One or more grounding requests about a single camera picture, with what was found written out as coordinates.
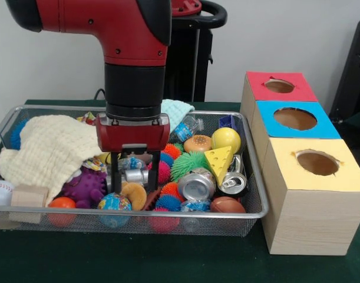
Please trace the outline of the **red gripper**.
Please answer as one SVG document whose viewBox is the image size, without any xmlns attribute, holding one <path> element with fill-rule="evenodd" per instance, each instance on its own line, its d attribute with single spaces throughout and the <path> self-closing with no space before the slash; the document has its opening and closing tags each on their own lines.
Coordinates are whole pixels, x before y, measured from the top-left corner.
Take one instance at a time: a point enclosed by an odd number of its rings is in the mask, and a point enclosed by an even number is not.
<svg viewBox="0 0 360 283">
<path fill-rule="evenodd" d="M 151 169 L 148 173 L 148 191 L 158 186 L 160 151 L 169 140 L 170 120 L 168 115 L 144 121 L 117 120 L 105 113 L 95 120 L 98 145 L 104 152 L 111 152 L 111 188 L 121 193 L 121 173 L 118 169 L 118 154 L 131 152 L 153 152 Z"/>
</svg>

